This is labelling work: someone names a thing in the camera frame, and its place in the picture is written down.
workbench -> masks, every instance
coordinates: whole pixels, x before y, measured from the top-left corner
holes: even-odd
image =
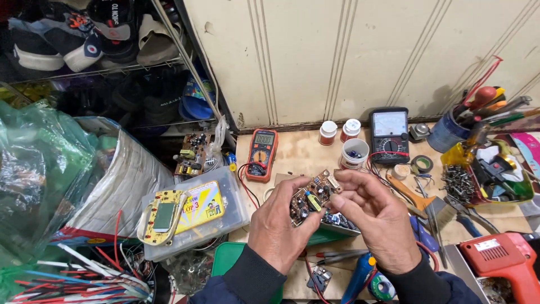
[[[294,175],[305,174],[306,176],[315,176],[322,172],[324,169],[329,169],[333,172],[338,168],[339,158],[341,156],[341,149],[343,143],[340,141],[340,131],[338,130],[335,142],[330,146],[322,146],[318,141],[319,131],[292,131],[279,133],[279,144],[275,156],[274,165],[272,168],[272,178],[267,183],[245,181],[248,188],[259,198],[262,204],[262,194],[269,188],[274,186],[275,176],[278,173],[287,174],[292,172]],[[369,130],[362,128],[359,138],[369,143]],[[237,142],[237,160],[238,167],[245,164],[248,160],[249,144],[251,142],[251,135],[243,135],[238,137]],[[441,153],[431,149],[426,141],[421,143],[410,143],[410,158],[413,159],[417,155],[425,155],[431,158],[434,162],[434,167],[430,174],[433,176],[435,184],[430,183],[426,186],[426,192],[429,196],[438,196],[444,198],[446,195],[445,190],[439,190],[445,184],[441,180],[442,164]],[[403,183],[410,189],[415,189],[416,182],[413,179],[413,175],[409,175]],[[255,212],[255,207],[251,200],[246,195],[246,192],[242,185],[238,183],[242,198],[246,204],[250,213]],[[485,205],[478,206],[477,211],[480,215],[488,219],[493,225],[495,225],[501,232],[507,230],[514,230],[519,232],[531,232],[531,229],[523,216],[518,205]],[[482,227],[475,224],[478,230],[484,235],[487,234]],[[247,242],[249,236],[249,226],[245,226],[238,229],[229,235],[229,241],[232,242]],[[458,222],[452,220],[441,231],[441,236],[444,245],[457,244],[462,241],[470,240],[472,237],[465,230],[465,228]],[[310,262],[316,262],[320,258],[315,257],[315,253],[323,251],[340,251],[348,249],[366,249],[366,245],[362,237],[351,237],[341,241],[334,241],[324,244],[317,244],[308,247],[308,260]],[[326,299],[341,299],[348,282],[352,275],[352,270],[356,264],[355,259],[348,260],[347,262],[341,262],[326,268],[333,273],[333,277],[324,292]],[[450,263],[448,269],[444,269],[439,259],[440,270],[454,273]],[[306,265],[304,260],[298,259],[291,271],[288,274],[288,279],[285,282],[283,290],[284,299],[293,300],[307,300],[318,299],[311,289],[306,287],[309,275],[306,271]],[[364,290],[359,299],[373,299],[367,290]]]

digital multimeter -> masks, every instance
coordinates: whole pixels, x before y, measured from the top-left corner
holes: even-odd
[[[248,180],[267,182],[272,173],[272,162],[278,148],[278,133],[271,130],[257,129],[253,132],[249,145],[248,162],[257,162],[263,166],[248,165],[246,178]]]
[[[407,114],[409,109],[403,107],[377,108],[369,114],[372,132],[372,151],[407,153],[377,153],[373,155],[374,163],[394,164],[409,162],[409,131]]]

white lid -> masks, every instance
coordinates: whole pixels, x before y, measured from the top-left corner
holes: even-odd
[[[322,123],[322,126],[319,130],[321,134],[323,135],[334,136],[337,132],[337,129],[338,129],[338,125],[335,122],[331,120],[327,120]]]
[[[350,120],[347,120],[345,124],[343,125],[343,131],[347,133],[347,135],[356,135],[360,132],[360,121],[351,118]]]

hand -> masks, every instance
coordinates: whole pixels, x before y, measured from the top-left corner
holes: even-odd
[[[341,212],[358,226],[373,257],[386,271],[403,274],[422,260],[409,222],[407,207],[374,175],[338,171],[343,187],[330,197],[331,212]]]
[[[247,245],[277,271],[287,275],[293,263],[318,229],[326,209],[310,213],[304,222],[293,228],[289,205],[298,188],[308,185],[309,177],[280,182],[270,197],[251,217]]]

wall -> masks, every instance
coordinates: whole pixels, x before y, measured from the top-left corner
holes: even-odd
[[[184,0],[237,127],[437,115],[486,82],[540,106],[540,0]]]

